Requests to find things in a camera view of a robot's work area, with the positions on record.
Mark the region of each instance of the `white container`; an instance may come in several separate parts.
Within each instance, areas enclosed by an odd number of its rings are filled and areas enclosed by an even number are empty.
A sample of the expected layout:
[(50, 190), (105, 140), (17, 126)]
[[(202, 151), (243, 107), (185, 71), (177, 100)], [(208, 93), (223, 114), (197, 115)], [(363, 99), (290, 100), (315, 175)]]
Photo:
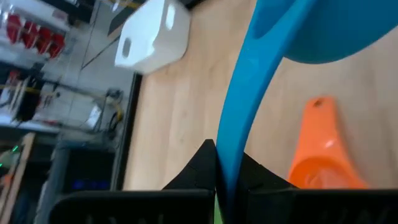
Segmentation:
[(188, 45), (190, 13), (177, 0), (148, 0), (123, 25), (115, 66), (143, 75), (179, 60)]

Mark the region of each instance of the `wooden table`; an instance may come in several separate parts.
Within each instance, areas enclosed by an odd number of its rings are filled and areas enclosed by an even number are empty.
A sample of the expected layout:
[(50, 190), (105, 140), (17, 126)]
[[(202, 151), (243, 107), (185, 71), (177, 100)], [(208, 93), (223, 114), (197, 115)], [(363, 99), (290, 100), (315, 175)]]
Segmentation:
[[(193, 10), (188, 50), (142, 81), (125, 189), (161, 189), (206, 138), (221, 109), (256, 0), (207, 0)], [(398, 30), (324, 65), (283, 59), (252, 126), (246, 152), (287, 177), (302, 110), (337, 99), (349, 154), (372, 187), (398, 186)]]

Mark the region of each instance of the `blue plastic object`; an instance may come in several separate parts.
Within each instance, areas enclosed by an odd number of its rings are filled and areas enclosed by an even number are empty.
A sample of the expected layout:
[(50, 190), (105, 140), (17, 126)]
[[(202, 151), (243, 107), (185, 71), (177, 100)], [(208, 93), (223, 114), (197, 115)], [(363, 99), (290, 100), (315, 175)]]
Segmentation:
[(303, 63), (340, 60), (369, 46), (397, 24), (396, 0), (319, 0), (284, 56)]
[(226, 190), (230, 208), (252, 122), (282, 57), (307, 63), (344, 58), (394, 28), (397, 11), (396, 0), (257, 1), (229, 84), (216, 144), (226, 187), (220, 190)]

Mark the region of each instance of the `wire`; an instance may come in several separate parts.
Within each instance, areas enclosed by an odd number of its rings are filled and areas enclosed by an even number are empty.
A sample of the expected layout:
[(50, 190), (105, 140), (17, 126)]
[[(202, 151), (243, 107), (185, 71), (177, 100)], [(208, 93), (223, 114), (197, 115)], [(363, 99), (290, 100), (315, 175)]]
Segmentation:
[[(93, 32), (94, 32), (94, 30), (95, 30), (95, 24), (96, 24), (96, 22), (97, 22), (98, 13), (100, 12), (100, 7), (101, 7), (101, 2), (98, 3), (97, 13), (95, 14), (95, 18), (94, 18), (94, 22), (93, 22), (93, 28), (91, 29), (90, 38), (88, 39), (88, 44), (87, 44), (87, 47), (86, 47), (86, 50), (85, 50), (85, 54), (84, 54), (84, 56), (83, 56), (84, 59), (86, 59), (86, 55), (87, 55), (88, 49), (89, 49), (89, 47), (90, 47), (90, 42), (91, 42), (91, 38), (93, 37)], [(83, 68), (84, 68), (84, 67), (83, 67), (84, 62), (85, 62), (85, 60), (83, 60), (83, 61), (81, 62), (80, 71), (82, 71)]]
[[(5, 88), (10, 88), (11, 90), (16, 90), (17, 89), (16, 86), (12, 86), (12, 85), (0, 85), (0, 90), (3, 90)], [(31, 88), (31, 87), (26, 87), (25, 91), (28, 92), (28, 93), (43, 94), (43, 95), (48, 95), (48, 96), (56, 95), (56, 93), (53, 93), (53, 92), (40, 91), (40, 90), (37, 90), (35, 88)], [(99, 99), (99, 100), (107, 100), (108, 99), (106, 96), (98, 96), (98, 95), (96, 95), (94, 93), (88, 93), (88, 92), (85, 93), (85, 94), (82, 94), (82, 95), (88, 95), (88, 96), (90, 96), (92, 98)], [(121, 121), (123, 119), (123, 111), (122, 111), (119, 103), (116, 102), (115, 100), (113, 100), (110, 104), (116, 110), (117, 122)]]
[[(13, 85), (2, 85), (2, 84), (0, 84), (0, 90), (3, 90), (5, 88), (9, 88), (10, 90), (16, 90), (17, 89), (17, 87), (13, 86)], [(53, 92), (40, 91), (40, 90), (37, 90), (35, 88), (31, 88), (31, 87), (26, 87), (25, 91), (28, 92), (28, 93), (43, 94), (43, 95), (48, 95), (48, 96), (52, 96), (52, 95), (56, 94), (56, 93), (53, 93)]]
[(81, 69), (85, 69), (85, 67), (87, 67), (91, 62), (93, 62), (95, 59), (97, 59), (106, 49), (108, 49), (112, 44), (114, 44), (116, 41), (118, 41), (120, 39), (120, 35), (115, 38), (114, 40), (112, 40), (112, 42), (110, 42), (106, 47), (104, 47), (100, 52), (98, 52), (98, 54), (96, 54), (92, 59), (90, 59), (84, 66), (82, 66)]

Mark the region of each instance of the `orange measuring spoon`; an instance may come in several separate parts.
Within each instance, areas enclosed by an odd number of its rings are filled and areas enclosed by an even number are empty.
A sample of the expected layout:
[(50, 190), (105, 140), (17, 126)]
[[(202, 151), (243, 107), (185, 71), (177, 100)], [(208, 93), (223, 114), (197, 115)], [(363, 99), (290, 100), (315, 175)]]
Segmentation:
[(289, 182), (301, 189), (366, 189), (340, 135), (335, 100), (311, 99), (305, 105)]

